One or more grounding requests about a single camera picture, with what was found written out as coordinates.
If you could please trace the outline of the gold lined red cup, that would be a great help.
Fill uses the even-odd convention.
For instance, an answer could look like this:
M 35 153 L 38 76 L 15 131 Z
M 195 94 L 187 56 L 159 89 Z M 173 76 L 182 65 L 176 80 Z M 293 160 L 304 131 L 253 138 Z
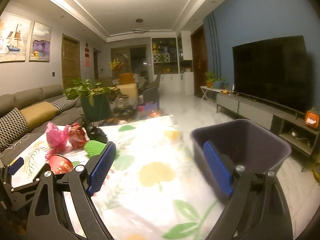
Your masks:
M 50 170 L 55 175 L 65 174 L 71 172 L 71 170 L 73 169 L 73 164 L 71 163 L 71 161 L 60 154 L 52 155 L 49 159 L 48 164 L 50 166 Z

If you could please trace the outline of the green foam net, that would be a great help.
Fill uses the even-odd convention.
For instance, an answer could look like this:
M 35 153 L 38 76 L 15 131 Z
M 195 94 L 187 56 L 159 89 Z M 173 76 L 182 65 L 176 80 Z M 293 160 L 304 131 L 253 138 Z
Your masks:
M 86 152 L 88 159 L 90 159 L 93 156 L 99 155 L 103 151 L 105 146 L 110 145 L 115 146 L 115 144 L 111 141 L 109 141 L 108 143 L 103 143 L 96 140 L 89 140 L 84 145 L 84 151 Z

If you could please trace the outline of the red wrapper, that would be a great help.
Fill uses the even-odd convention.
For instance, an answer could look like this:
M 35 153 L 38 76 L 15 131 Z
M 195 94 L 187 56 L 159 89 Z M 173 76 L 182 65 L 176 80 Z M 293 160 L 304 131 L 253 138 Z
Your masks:
M 70 127 L 68 141 L 74 148 L 81 148 L 86 144 L 86 133 L 79 123 L 76 122 Z

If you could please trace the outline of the black plastic bag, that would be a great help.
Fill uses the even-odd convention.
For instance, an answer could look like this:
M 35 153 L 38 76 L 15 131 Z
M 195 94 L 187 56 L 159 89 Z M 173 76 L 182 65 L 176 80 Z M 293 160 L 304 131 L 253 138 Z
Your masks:
M 103 132 L 101 128 L 95 126 L 87 126 L 85 130 L 89 139 L 105 144 L 108 143 L 107 135 Z

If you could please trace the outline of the black white patterned cushion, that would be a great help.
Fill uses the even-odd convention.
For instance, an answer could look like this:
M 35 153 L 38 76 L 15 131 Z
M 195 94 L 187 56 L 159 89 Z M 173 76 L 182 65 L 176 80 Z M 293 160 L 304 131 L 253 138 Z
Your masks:
M 1 117 L 1 152 L 15 140 L 20 139 L 28 130 L 26 119 L 19 109 L 14 108 Z

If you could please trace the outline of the yellow cushion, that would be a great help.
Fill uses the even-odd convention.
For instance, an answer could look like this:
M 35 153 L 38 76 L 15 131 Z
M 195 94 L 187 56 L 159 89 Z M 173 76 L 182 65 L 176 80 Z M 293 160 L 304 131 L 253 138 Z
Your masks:
M 43 123 L 52 120 L 57 114 L 57 108 L 49 102 L 41 102 L 21 110 L 28 126 L 28 132 Z

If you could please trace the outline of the grey tv cabinet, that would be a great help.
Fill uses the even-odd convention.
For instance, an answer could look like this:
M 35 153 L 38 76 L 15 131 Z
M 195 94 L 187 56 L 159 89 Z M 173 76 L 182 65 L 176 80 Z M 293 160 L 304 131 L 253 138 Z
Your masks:
M 216 104 L 268 129 L 306 155 L 319 154 L 319 130 L 308 127 L 297 113 L 223 93 L 217 94 Z

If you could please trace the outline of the grey sectional sofa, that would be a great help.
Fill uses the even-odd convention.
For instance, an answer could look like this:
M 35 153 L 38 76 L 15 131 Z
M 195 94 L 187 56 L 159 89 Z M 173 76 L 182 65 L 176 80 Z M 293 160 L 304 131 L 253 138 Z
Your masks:
M 29 106 L 41 102 L 53 102 L 59 98 L 64 97 L 63 87 L 61 85 L 49 85 L 39 88 L 33 88 L 16 92 L 14 94 L 1 95 L 1 117 L 8 114 L 14 108 L 20 111 Z M 45 133 L 48 122 L 52 122 L 57 126 L 72 125 L 74 123 L 82 123 L 84 115 L 81 103 L 77 100 L 76 106 L 64 111 L 39 127 L 30 132 L 26 132 L 20 139 L 15 140 L 3 152 L 1 152 L 1 162 L 7 166 L 16 157 L 20 155 L 32 142 Z

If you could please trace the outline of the floral tablecloth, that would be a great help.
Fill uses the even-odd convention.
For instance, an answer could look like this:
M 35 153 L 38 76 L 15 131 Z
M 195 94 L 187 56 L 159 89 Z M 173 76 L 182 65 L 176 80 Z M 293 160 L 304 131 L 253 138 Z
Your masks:
M 105 126 L 116 158 L 91 200 L 113 239 L 205 239 L 225 205 L 172 117 Z

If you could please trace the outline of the potted green plant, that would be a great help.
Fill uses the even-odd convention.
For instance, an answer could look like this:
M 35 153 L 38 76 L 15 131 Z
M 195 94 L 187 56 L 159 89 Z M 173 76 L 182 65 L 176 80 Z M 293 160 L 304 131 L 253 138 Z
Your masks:
M 104 86 L 101 82 L 73 79 L 74 86 L 66 88 L 64 95 L 68 100 L 80 99 L 85 120 L 97 122 L 111 117 L 111 102 L 120 96 L 117 86 Z

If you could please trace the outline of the small white side table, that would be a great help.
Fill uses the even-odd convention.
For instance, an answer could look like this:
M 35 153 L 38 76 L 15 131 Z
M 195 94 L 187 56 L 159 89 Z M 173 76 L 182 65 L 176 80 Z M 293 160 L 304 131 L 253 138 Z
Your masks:
M 207 86 L 201 86 L 200 90 L 202 91 L 201 100 L 204 100 L 204 99 L 209 100 L 209 96 L 208 95 L 210 93 L 213 93 L 216 96 L 218 93 L 222 92 L 222 89 L 210 88 L 210 87 L 207 87 Z

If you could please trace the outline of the black television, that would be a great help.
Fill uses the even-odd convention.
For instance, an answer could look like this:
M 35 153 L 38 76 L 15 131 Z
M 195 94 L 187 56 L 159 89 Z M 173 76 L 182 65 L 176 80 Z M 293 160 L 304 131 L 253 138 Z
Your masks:
M 312 103 L 313 67 L 302 35 L 232 48 L 234 90 L 299 113 Z

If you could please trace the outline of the purple landscape painting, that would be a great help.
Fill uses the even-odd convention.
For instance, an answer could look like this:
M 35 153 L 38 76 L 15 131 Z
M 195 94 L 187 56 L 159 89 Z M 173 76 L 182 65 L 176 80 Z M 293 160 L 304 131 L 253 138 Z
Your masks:
M 34 22 L 30 42 L 30 62 L 49 62 L 52 27 Z

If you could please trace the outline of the dark wooden door right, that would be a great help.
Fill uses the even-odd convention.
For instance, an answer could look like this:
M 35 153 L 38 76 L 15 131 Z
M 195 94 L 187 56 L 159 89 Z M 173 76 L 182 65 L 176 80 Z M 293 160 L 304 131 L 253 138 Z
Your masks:
M 192 33 L 191 47 L 193 53 L 194 94 L 200 97 L 202 95 L 200 87 L 206 85 L 206 72 L 208 70 L 207 47 L 203 26 L 200 26 Z

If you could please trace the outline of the display cabinet shelf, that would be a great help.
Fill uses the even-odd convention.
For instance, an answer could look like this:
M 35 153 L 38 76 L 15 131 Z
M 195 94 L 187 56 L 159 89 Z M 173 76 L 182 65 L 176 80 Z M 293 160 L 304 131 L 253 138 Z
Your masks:
M 151 41 L 154 74 L 177 74 L 176 38 L 152 38 Z

